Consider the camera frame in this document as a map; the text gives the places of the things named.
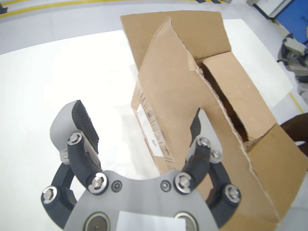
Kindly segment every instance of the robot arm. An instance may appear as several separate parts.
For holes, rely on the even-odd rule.
[[[71,112],[74,105],[68,105],[72,109],[67,111],[74,115]],[[121,212],[181,218],[186,220],[188,230],[218,231],[237,209],[241,193],[231,184],[221,163],[222,149],[219,150],[221,145],[216,134],[209,136],[210,139],[204,137],[211,125],[202,109],[198,109],[191,126],[192,144],[182,171],[172,170],[150,180],[132,180],[113,171],[102,171],[92,159],[89,145],[86,146],[91,142],[89,135],[97,136],[89,117],[87,124],[83,128],[87,133],[77,127],[67,132],[69,165],[66,159],[51,186],[41,195],[47,214],[65,231],[119,231]],[[214,188],[205,202],[196,187],[207,174]],[[75,175],[86,188],[78,202],[70,190]]]
[[[308,104],[308,48],[293,34],[288,34],[282,42],[277,61],[282,61],[285,68],[295,74],[297,91]]]

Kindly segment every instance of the screw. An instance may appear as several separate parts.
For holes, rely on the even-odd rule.
[[[180,176],[180,185],[182,188],[188,188],[190,185],[189,179],[185,176]]]
[[[99,189],[103,184],[103,180],[101,177],[94,177],[94,179],[92,180],[92,186],[94,189]]]
[[[53,196],[54,196],[54,192],[52,189],[48,189],[43,195],[45,200],[51,200]]]
[[[229,190],[229,193],[230,193],[230,197],[232,197],[233,199],[237,199],[240,196],[240,193],[234,188],[231,188]]]
[[[103,193],[108,186],[108,178],[103,173],[96,173],[88,189],[92,194]]]
[[[43,204],[50,204],[57,197],[57,188],[55,186],[48,186],[43,191]]]
[[[174,178],[174,185],[176,186],[177,190],[182,194],[189,194],[191,193],[191,190],[189,188],[190,180],[191,176],[188,173],[182,172]]]
[[[64,158],[65,160],[68,159],[68,151],[65,151],[65,152],[63,153],[63,158]]]
[[[211,155],[214,157],[214,158],[220,158],[221,157],[221,152],[219,151],[216,151],[216,150],[213,150],[211,151]]]
[[[167,180],[164,180],[164,181],[161,182],[160,188],[164,192],[169,192],[171,190],[171,184]]]
[[[122,183],[120,181],[114,181],[111,185],[113,192],[119,192],[122,189]]]
[[[79,135],[77,133],[74,133],[73,135],[70,136],[70,141],[72,143],[76,143],[79,139]]]
[[[238,204],[241,201],[240,192],[233,184],[228,184],[225,187],[225,194],[232,203]]]
[[[206,137],[200,138],[200,143],[204,147],[211,148],[211,141],[209,139],[207,139]]]

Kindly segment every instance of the floor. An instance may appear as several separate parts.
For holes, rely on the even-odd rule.
[[[33,6],[33,2],[27,3],[25,1],[23,6]],[[0,55],[56,40],[121,30],[121,15],[175,10],[220,11],[224,19],[243,19],[273,57],[277,58],[284,35],[277,26],[266,20],[255,8],[249,7],[245,0],[233,0],[231,4],[213,4],[211,2],[199,4],[196,1],[188,0],[111,1],[52,7],[20,13],[0,18]],[[308,106],[297,94],[294,76],[287,71],[286,74],[295,88],[292,90],[291,96],[286,96],[272,110],[278,123],[302,112],[308,112]],[[306,178],[304,183],[308,188],[308,177]],[[300,196],[305,198],[305,190]],[[301,202],[303,201],[297,201],[294,206],[302,207]]]

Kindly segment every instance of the cardboard box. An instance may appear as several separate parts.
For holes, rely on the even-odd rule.
[[[232,54],[220,13],[173,11],[121,20],[139,69],[132,108],[160,173],[182,169],[200,107],[221,142],[231,182],[242,193],[221,230],[275,230],[308,161]],[[211,187],[208,177],[198,186],[204,199]]]

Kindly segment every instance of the blue wall panel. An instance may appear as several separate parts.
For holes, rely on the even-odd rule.
[[[307,40],[308,0],[293,0],[278,16],[278,21],[294,34],[297,41]]]

